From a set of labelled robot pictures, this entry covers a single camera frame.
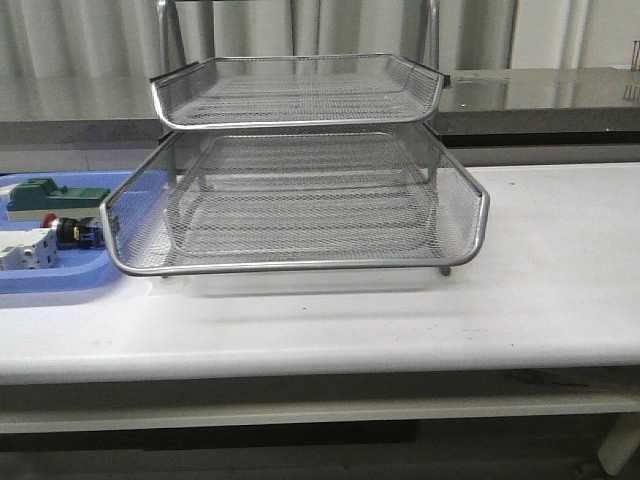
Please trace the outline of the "silver mesh tray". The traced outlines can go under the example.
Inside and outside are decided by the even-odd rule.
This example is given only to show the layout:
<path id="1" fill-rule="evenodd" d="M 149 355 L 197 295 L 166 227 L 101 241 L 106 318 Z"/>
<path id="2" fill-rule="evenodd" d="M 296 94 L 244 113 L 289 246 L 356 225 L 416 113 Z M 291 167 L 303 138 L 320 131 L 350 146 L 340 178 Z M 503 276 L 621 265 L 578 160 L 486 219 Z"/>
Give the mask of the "silver mesh tray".
<path id="1" fill-rule="evenodd" d="M 425 246 L 433 192 L 398 169 L 185 176 L 168 198 L 175 246 L 214 262 L 393 258 Z"/>
<path id="2" fill-rule="evenodd" d="M 132 276 L 469 262 L 486 189 L 421 124 L 176 132 L 101 204 Z"/>
<path id="3" fill-rule="evenodd" d="M 173 130 L 406 123 L 433 117 L 449 76 L 393 54 L 218 57 L 151 81 Z"/>

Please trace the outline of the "red emergency stop button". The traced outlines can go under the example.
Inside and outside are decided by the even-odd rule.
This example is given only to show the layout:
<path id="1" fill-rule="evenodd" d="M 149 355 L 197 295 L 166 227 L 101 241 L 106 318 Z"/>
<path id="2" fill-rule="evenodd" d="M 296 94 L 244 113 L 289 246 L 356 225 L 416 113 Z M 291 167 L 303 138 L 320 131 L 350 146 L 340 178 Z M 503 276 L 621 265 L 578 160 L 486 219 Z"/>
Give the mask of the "red emergency stop button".
<path id="1" fill-rule="evenodd" d="M 97 217 L 76 219 L 48 213 L 42 218 L 41 227 L 53 232 L 57 245 L 62 249 L 105 248 L 103 225 Z"/>

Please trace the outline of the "blue plastic tray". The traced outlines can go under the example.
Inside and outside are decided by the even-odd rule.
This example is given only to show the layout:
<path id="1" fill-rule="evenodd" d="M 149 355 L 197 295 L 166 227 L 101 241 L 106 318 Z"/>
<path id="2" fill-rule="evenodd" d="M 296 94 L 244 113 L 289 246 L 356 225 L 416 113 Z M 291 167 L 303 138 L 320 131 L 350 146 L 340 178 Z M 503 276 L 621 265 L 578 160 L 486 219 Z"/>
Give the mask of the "blue plastic tray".
<path id="1" fill-rule="evenodd" d="M 30 178 L 49 177 L 58 186 L 98 187 L 114 190 L 130 170 L 39 172 L 3 175 L 1 186 L 23 183 Z M 106 249 L 66 249 L 50 268 L 1 272 L 2 294 L 80 291 L 107 285 L 122 276 Z"/>

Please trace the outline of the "green electrical module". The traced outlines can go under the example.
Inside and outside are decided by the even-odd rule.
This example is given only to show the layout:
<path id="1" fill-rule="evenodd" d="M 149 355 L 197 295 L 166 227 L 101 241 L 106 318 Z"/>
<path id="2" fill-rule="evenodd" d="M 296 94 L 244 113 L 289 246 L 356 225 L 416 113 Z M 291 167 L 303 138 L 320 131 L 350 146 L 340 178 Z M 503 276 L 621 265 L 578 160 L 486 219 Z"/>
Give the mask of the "green electrical module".
<path id="1" fill-rule="evenodd" d="M 96 216 L 110 194 L 109 188 L 58 185 L 50 177 L 38 177 L 18 184 L 9 193 L 6 206 L 11 221 L 40 221 L 48 214 L 58 217 Z"/>

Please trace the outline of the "dark back counter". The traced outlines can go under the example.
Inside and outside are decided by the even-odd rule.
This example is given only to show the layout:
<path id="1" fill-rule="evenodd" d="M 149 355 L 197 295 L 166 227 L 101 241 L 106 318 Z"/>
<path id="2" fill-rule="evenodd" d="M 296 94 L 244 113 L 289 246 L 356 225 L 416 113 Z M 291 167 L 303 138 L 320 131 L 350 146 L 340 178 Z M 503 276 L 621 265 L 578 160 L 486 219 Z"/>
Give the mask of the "dark back counter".
<path id="1" fill-rule="evenodd" d="M 455 71 L 428 124 L 452 147 L 636 144 L 639 75 L 614 68 Z M 149 145 L 162 131 L 145 77 L 1 82 L 4 147 Z"/>

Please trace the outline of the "white table leg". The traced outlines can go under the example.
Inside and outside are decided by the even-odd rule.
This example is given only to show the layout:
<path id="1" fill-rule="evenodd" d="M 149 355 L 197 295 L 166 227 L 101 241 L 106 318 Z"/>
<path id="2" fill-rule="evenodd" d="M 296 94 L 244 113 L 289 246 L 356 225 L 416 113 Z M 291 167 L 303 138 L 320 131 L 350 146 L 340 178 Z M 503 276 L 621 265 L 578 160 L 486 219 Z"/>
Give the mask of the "white table leg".
<path id="1" fill-rule="evenodd" d="M 597 450 L 597 459 L 603 470 L 618 475 L 639 448 L 639 414 L 619 416 Z"/>

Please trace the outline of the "silver rack frame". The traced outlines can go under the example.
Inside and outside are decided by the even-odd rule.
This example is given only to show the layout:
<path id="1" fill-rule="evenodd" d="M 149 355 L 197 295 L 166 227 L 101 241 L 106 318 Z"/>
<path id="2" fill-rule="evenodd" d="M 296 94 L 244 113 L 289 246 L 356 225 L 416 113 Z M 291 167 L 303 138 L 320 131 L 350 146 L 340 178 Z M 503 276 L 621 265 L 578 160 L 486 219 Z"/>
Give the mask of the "silver rack frame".
<path id="1" fill-rule="evenodd" d="M 173 72 L 171 69 L 171 51 L 175 50 L 178 67 L 176 71 L 196 65 L 187 63 L 184 42 L 176 1 L 158 0 L 156 6 L 160 35 L 160 59 L 165 74 Z M 429 64 L 439 68 L 440 50 L 440 2 L 438 0 L 422 1 L 420 5 L 421 38 L 418 42 L 418 54 L 429 53 Z"/>

